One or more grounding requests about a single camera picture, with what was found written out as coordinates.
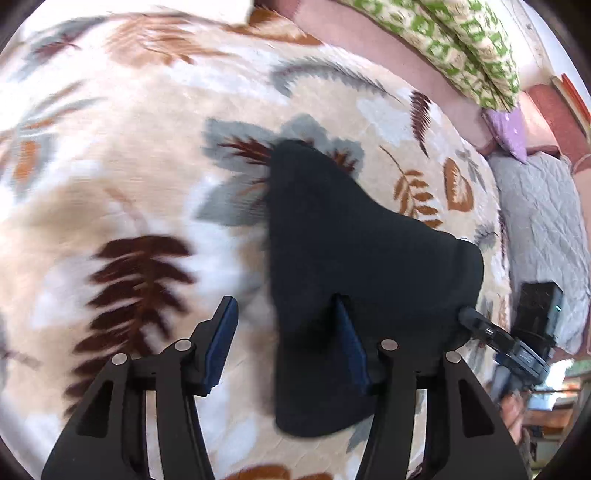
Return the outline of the person's right hand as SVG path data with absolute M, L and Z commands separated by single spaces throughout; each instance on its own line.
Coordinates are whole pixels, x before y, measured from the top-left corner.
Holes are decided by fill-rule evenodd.
M 522 441 L 525 401 L 519 392 L 506 395 L 500 402 L 500 415 L 514 443 Z

